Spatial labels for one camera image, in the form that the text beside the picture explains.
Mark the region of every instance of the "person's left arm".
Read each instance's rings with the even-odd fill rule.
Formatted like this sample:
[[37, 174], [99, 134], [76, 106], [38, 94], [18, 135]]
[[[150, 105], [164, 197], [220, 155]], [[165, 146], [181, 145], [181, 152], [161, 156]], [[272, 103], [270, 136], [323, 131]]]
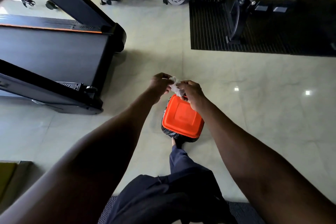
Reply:
[[0, 215], [0, 223], [97, 224], [128, 167], [152, 105], [173, 84], [170, 77], [155, 75], [125, 111], [80, 139]]

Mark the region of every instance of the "square lid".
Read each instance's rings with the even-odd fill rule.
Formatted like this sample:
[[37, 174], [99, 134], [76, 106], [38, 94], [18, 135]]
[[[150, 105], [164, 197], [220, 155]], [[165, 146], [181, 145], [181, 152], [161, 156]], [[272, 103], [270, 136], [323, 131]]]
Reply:
[[162, 126], [175, 133], [198, 138], [202, 132], [204, 120], [188, 102], [174, 94], [168, 102]]

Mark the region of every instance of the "white tissue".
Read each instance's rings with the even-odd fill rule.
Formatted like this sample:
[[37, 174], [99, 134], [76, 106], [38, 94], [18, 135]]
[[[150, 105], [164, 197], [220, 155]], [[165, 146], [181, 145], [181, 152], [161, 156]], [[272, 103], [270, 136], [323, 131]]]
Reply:
[[171, 91], [174, 91], [175, 94], [179, 97], [182, 97], [184, 95], [184, 89], [179, 89], [178, 87], [176, 87], [177, 83], [180, 83], [180, 81], [178, 79], [176, 79], [176, 77], [170, 77], [169, 80], [172, 80], [174, 82], [174, 84], [171, 84]]

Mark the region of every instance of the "caster wheel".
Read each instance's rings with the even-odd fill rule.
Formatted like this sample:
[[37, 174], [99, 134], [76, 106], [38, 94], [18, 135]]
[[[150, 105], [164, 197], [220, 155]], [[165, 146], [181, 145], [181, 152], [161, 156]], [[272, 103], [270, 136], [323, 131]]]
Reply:
[[50, 10], [57, 9], [57, 6], [56, 6], [53, 2], [51, 2], [51, 1], [49, 1], [49, 0], [45, 3], [45, 6], [46, 6], [48, 9], [50, 9]]

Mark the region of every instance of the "floor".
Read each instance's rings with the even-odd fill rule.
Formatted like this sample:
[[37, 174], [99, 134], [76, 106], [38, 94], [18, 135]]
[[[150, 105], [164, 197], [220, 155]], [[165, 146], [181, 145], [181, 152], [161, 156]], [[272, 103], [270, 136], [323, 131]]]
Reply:
[[[68, 18], [14, 0], [2, 11]], [[121, 0], [99, 6], [127, 32], [125, 50], [113, 58], [97, 116], [60, 114], [44, 107], [0, 101], [0, 159], [31, 160], [36, 177], [78, 139], [126, 108], [152, 75], [169, 73], [200, 83], [204, 94], [243, 129], [285, 157], [325, 196], [336, 202], [336, 58], [190, 49], [188, 5], [162, 0]], [[115, 194], [139, 174], [169, 173], [171, 141], [161, 132], [167, 100], [153, 106], [138, 146]], [[246, 201], [223, 164], [205, 125], [189, 156], [211, 169], [224, 198]], [[120, 149], [111, 149], [111, 154]]]

